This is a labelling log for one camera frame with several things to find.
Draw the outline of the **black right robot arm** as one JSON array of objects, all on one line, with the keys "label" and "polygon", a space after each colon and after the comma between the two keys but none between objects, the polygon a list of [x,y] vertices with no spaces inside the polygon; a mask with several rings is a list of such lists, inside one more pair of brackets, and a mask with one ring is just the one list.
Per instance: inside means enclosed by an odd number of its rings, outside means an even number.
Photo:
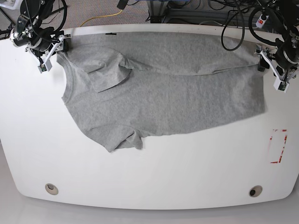
[{"label": "black right robot arm", "polygon": [[[58,51],[67,52],[69,44],[65,40],[70,35],[65,35],[62,30],[68,6],[65,0],[59,0],[62,7],[53,9],[53,0],[23,0],[20,7],[20,16],[16,26],[10,32],[10,40],[16,47],[26,46],[26,51],[32,53],[37,61],[42,64],[42,56],[52,56]],[[54,13],[63,11],[63,18],[58,28],[42,28],[43,21]]]}]

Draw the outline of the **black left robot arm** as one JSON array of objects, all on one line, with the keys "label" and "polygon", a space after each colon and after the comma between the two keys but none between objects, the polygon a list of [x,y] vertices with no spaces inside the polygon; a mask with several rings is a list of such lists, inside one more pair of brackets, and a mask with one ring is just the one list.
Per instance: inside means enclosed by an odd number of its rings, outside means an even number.
[{"label": "black left robot arm", "polygon": [[[252,9],[248,18],[248,29],[252,36],[261,43],[275,47],[277,51],[271,53],[270,50],[260,49],[256,54],[260,56],[258,70],[272,69],[274,76],[282,83],[286,84],[296,77],[296,70],[299,68],[299,7],[292,0],[255,0],[243,9],[240,8],[241,1],[234,0],[232,4],[237,9],[235,15],[225,22],[221,34],[221,44],[226,51],[237,50],[245,37],[245,19],[243,12]],[[256,27],[262,28],[267,20],[270,20],[275,32],[282,36],[282,40],[270,41],[259,36],[253,29],[253,19],[257,13],[261,13],[256,21]],[[239,44],[228,49],[223,42],[225,29],[231,20],[240,15],[242,22],[242,36]]]}]

